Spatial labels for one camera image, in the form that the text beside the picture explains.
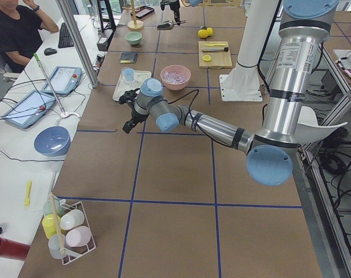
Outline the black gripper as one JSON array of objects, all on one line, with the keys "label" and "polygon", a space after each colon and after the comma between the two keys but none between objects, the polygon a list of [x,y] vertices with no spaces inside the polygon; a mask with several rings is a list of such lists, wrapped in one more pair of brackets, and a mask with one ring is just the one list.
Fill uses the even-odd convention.
[{"label": "black gripper", "polygon": [[125,91],[122,96],[119,97],[119,104],[127,104],[131,108],[131,119],[125,122],[122,130],[129,134],[139,123],[147,120],[149,114],[140,112],[140,109],[135,108],[136,99],[139,94],[139,89]]},{"label": "black gripper", "polygon": [[174,19],[177,25],[180,25],[180,2],[179,0],[161,0],[160,1],[160,8],[161,10],[165,9],[165,6],[169,5],[170,9],[174,12]]}]

